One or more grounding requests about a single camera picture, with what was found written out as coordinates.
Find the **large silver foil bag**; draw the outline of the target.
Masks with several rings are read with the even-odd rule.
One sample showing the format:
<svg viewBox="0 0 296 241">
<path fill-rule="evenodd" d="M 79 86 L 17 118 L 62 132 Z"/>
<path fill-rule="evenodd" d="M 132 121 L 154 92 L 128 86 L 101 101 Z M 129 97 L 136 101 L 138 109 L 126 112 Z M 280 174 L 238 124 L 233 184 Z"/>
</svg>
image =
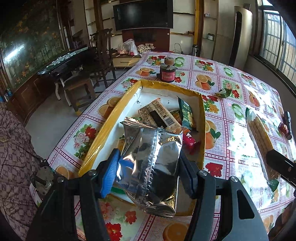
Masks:
<svg viewBox="0 0 296 241">
<path fill-rule="evenodd" d="M 177 208 L 182 133 L 170 133 L 133 118 L 126 118 L 121 124 L 126 147 L 118 161 L 116 183 L 144 212 L 173 218 Z"/>
</svg>

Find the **black wall television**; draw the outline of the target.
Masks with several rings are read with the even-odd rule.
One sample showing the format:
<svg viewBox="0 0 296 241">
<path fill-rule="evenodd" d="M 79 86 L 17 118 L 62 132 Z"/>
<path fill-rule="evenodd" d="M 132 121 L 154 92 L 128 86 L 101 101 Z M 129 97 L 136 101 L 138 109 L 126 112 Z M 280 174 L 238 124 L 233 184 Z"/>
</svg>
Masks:
<svg viewBox="0 0 296 241">
<path fill-rule="evenodd" d="M 174 27 L 173 1 L 129 1 L 113 6 L 116 30 Z"/>
</svg>

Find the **beige biscuit pack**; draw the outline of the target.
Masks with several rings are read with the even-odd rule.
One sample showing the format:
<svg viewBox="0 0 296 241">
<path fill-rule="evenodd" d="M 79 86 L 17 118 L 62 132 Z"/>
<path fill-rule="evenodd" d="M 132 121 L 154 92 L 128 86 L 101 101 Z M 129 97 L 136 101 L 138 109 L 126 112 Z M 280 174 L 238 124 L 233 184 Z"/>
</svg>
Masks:
<svg viewBox="0 0 296 241">
<path fill-rule="evenodd" d="M 180 134 L 183 127 L 177 122 L 168 109 L 157 98 L 138 110 L 138 114 L 145 123 L 163 128 L 170 133 Z"/>
</svg>

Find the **floral fruit tablecloth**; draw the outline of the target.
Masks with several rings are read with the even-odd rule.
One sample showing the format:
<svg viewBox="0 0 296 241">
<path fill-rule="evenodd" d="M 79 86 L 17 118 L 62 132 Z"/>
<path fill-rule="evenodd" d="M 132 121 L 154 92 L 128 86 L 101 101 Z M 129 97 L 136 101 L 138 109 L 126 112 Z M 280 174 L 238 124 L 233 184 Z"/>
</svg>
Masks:
<svg viewBox="0 0 296 241">
<path fill-rule="evenodd" d="M 164 55 L 144 56 L 133 70 L 104 91 L 53 149 L 48 162 L 74 176 L 86 152 L 99 133 L 104 114 L 144 75 L 141 68 L 158 68 Z M 265 82 L 224 64 L 175 54 L 183 66 L 176 73 L 175 85 L 197 91 L 203 99 L 206 118 L 206 141 L 203 168 L 213 177 L 235 175 L 252 198 L 272 240 L 295 240 L 295 199 L 293 188 L 281 180 L 272 192 L 260 167 L 257 153 L 248 134 L 245 110 L 258 111 L 274 148 L 295 160 L 295 142 L 287 140 L 278 129 L 283 113 L 278 92 Z M 222 88 L 232 88 L 228 98 L 215 95 Z"/>
</svg>

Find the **dark red candy wrapper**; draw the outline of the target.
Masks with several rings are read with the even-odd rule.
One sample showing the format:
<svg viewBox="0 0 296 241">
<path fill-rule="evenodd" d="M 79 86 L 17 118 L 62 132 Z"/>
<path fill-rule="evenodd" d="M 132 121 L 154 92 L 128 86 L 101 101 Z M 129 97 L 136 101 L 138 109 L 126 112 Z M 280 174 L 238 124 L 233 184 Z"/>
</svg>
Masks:
<svg viewBox="0 0 296 241">
<path fill-rule="evenodd" d="M 279 129 L 280 132 L 283 133 L 283 134 L 286 136 L 286 138 L 287 138 L 287 136 L 288 136 L 288 134 L 289 134 L 289 131 L 288 131 L 287 125 L 285 125 L 284 123 L 281 122 L 281 123 L 279 124 L 279 126 L 278 126 L 278 129 Z"/>
</svg>

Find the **green yellow wafer pack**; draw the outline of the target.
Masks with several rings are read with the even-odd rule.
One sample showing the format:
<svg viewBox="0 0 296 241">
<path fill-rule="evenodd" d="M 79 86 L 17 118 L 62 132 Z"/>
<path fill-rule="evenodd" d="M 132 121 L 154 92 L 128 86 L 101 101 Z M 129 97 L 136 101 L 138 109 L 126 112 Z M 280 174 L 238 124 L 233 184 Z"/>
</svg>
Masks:
<svg viewBox="0 0 296 241">
<path fill-rule="evenodd" d="M 274 150 L 261 118 L 251 109 L 246 108 L 245 120 L 248 133 L 253 141 L 260 160 L 261 169 L 267 185 L 274 192 L 279 185 L 280 174 L 267 164 L 267 153 Z"/>
</svg>

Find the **red white snack packet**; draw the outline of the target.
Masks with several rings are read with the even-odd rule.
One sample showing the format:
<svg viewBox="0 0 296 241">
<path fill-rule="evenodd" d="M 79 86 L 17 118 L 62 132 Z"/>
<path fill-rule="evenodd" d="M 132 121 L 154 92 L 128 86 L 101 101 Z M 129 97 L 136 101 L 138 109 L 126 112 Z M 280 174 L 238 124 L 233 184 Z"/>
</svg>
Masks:
<svg viewBox="0 0 296 241">
<path fill-rule="evenodd" d="M 185 149 L 189 152 L 190 155 L 193 155 L 197 152 L 200 147 L 200 142 L 197 142 L 192 135 L 187 132 L 183 133 L 183 145 Z"/>
</svg>

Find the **large barred window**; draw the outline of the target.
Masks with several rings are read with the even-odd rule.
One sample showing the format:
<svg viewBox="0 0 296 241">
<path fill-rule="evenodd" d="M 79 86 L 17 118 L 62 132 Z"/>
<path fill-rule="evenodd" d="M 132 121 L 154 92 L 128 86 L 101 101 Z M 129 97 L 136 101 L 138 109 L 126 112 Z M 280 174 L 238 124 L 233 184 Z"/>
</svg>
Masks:
<svg viewBox="0 0 296 241">
<path fill-rule="evenodd" d="M 269 1 L 257 1 L 259 60 L 295 92 L 295 36 Z"/>
</svg>

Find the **white plastic bag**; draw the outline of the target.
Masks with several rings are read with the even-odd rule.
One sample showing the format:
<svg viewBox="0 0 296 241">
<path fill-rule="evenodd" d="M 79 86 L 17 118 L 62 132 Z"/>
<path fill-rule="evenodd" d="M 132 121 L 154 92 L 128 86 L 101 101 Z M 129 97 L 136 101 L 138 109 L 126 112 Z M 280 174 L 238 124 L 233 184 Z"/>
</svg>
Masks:
<svg viewBox="0 0 296 241">
<path fill-rule="evenodd" d="M 128 39 L 127 41 L 120 43 L 117 47 L 117 52 L 120 55 L 137 56 L 138 51 L 133 39 Z"/>
</svg>

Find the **dark green snack pouch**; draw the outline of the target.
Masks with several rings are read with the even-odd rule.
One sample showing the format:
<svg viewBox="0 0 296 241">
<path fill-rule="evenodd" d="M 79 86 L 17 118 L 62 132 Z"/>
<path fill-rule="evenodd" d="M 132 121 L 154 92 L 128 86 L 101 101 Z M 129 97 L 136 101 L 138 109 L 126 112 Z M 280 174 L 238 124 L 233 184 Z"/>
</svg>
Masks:
<svg viewBox="0 0 296 241">
<path fill-rule="evenodd" d="M 193 118 L 193 111 L 191 106 L 179 97 L 178 104 L 180 109 L 180 118 L 182 126 L 192 131 L 196 128 L 196 124 Z"/>
</svg>

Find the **red label jar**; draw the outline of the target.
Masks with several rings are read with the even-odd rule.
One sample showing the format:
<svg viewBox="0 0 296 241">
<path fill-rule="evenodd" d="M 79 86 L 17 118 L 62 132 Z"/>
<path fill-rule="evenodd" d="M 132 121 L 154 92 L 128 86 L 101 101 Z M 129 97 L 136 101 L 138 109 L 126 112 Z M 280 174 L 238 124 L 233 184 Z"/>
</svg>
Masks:
<svg viewBox="0 0 296 241">
<path fill-rule="evenodd" d="M 162 82 L 172 83 L 175 81 L 176 69 L 174 58 L 165 57 L 164 63 L 159 67 L 157 78 Z"/>
</svg>

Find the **yellow taped foam box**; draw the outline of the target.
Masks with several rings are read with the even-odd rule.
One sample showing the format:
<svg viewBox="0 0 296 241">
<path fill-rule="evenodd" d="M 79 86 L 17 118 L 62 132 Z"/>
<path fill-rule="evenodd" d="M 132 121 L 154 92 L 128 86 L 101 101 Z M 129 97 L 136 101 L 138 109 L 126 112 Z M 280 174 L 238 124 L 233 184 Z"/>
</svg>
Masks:
<svg viewBox="0 0 296 241">
<path fill-rule="evenodd" d="M 196 198 L 206 120 L 200 93 L 140 80 L 128 89 L 97 134 L 78 172 L 81 213 L 99 216 L 114 184 L 142 211 L 176 214 L 178 184 Z"/>
</svg>

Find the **dark wooden chair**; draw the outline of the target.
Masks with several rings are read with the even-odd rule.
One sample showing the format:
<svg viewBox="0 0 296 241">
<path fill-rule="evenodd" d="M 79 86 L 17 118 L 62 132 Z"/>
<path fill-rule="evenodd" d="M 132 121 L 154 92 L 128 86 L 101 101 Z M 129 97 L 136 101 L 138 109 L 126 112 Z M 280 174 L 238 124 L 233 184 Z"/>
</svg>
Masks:
<svg viewBox="0 0 296 241">
<path fill-rule="evenodd" d="M 99 87 L 100 82 L 103 82 L 107 88 L 109 87 L 109 82 L 114 83 L 116 80 L 112 58 L 111 31 L 112 29 L 103 29 L 90 35 L 91 42 L 96 48 L 96 57 L 91 70 L 94 75 L 91 80 L 95 80 L 94 88 Z"/>
</svg>

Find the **white standing air conditioner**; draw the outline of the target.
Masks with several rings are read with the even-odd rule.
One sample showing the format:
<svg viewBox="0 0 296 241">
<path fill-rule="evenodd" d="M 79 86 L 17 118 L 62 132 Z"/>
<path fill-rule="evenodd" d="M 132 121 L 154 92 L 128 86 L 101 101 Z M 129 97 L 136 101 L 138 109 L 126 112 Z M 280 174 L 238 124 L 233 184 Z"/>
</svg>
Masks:
<svg viewBox="0 0 296 241">
<path fill-rule="evenodd" d="M 251 43 L 253 14 L 240 6 L 234 6 L 234 13 L 234 36 L 228 65 L 243 70 Z"/>
</svg>

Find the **small green foil candy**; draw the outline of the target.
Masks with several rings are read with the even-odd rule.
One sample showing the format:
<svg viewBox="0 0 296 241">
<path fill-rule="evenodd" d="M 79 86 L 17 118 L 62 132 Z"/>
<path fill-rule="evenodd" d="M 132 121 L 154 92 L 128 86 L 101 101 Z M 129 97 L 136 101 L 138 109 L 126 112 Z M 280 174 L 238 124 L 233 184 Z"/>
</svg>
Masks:
<svg viewBox="0 0 296 241">
<path fill-rule="evenodd" d="M 215 95 L 220 98 L 228 98 L 232 93 L 232 88 L 222 88 L 218 92 L 215 92 Z"/>
</svg>

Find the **woman in brown jacket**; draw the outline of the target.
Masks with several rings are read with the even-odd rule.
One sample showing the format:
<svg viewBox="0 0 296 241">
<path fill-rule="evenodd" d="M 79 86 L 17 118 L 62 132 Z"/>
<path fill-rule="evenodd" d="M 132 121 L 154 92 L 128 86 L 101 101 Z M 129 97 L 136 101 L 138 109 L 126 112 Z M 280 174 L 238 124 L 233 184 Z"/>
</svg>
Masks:
<svg viewBox="0 0 296 241">
<path fill-rule="evenodd" d="M 1 215 L 20 240 L 26 239 L 37 211 L 30 184 L 39 169 L 30 134 L 1 103 Z"/>
</svg>

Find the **wooden stool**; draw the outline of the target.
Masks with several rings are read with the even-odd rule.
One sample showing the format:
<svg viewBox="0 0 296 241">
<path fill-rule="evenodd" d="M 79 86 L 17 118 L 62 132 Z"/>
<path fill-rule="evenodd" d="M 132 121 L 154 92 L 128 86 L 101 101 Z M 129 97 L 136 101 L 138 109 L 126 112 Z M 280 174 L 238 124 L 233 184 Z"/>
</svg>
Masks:
<svg viewBox="0 0 296 241">
<path fill-rule="evenodd" d="M 89 77 L 75 75 L 66 80 L 63 90 L 68 97 L 75 114 L 81 114 L 81 108 L 87 107 L 96 99 L 96 93 Z"/>
</svg>

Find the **floral painted glass cabinet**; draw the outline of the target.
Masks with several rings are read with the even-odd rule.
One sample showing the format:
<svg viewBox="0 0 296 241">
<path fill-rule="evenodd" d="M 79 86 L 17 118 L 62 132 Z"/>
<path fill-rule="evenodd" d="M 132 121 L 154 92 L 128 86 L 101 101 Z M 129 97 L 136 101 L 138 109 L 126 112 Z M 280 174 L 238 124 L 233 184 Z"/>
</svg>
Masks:
<svg viewBox="0 0 296 241">
<path fill-rule="evenodd" d="M 1 56 L 13 89 L 65 52 L 56 1 L 24 1 L 5 24 Z"/>
</svg>

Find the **black flashlight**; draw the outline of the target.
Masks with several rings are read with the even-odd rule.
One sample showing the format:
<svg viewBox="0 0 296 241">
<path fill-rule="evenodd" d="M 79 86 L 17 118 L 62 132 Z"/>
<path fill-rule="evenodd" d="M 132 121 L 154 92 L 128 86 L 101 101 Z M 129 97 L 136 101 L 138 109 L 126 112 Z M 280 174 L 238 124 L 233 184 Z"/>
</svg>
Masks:
<svg viewBox="0 0 296 241">
<path fill-rule="evenodd" d="M 284 112 L 284 120 L 285 120 L 285 125 L 287 126 L 287 139 L 291 140 L 292 139 L 292 123 L 291 123 L 291 117 L 290 117 L 290 112 L 285 111 Z"/>
</svg>

